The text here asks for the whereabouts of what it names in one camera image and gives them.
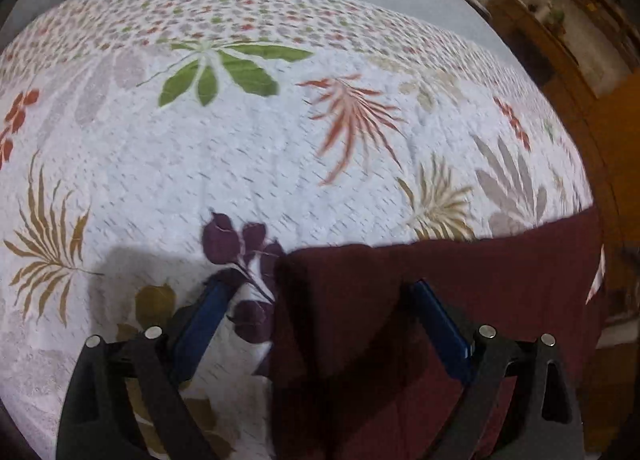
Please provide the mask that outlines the floral quilted bedspread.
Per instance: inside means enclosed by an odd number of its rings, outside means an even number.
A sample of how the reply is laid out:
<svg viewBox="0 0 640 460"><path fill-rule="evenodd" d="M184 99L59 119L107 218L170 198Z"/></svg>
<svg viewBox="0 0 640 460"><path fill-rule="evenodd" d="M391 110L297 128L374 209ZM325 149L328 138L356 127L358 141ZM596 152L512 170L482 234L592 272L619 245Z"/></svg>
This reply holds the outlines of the floral quilted bedspread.
<svg viewBox="0 0 640 460"><path fill-rule="evenodd" d="M186 401L269 454L277 251L517 235L589 209L547 99L461 0L68 0L1 53L1 399L54 455L93 333L126 337L222 267L238 296Z"/></svg>

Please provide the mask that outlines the wooden desk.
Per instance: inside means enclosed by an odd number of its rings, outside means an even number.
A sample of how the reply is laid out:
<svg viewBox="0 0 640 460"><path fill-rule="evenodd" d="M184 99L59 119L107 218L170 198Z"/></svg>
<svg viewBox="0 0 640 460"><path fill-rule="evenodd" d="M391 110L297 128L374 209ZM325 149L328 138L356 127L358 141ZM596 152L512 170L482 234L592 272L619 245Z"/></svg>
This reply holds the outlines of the wooden desk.
<svg viewBox="0 0 640 460"><path fill-rule="evenodd" d="M517 0L490 0L490 24L525 70L522 47L548 62L551 77L540 86L584 161L604 226L608 261L639 257L639 74L599 98L560 42Z"/></svg>

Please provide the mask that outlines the maroon pants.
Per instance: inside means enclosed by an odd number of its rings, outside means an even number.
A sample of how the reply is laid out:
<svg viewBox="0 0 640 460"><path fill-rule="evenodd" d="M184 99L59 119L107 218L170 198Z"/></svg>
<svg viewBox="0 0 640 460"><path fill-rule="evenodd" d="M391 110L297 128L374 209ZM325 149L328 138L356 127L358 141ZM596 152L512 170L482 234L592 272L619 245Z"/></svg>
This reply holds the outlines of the maroon pants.
<svg viewBox="0 0 640 460"><path fill-rule="evenodd" d="M602 329L593 280L602 232L590 207L512 237L310 247L274 266L267 376L279 459L415 459L461 394L401 294L437 297L511 339L560 344L582 376Z"/></svg>

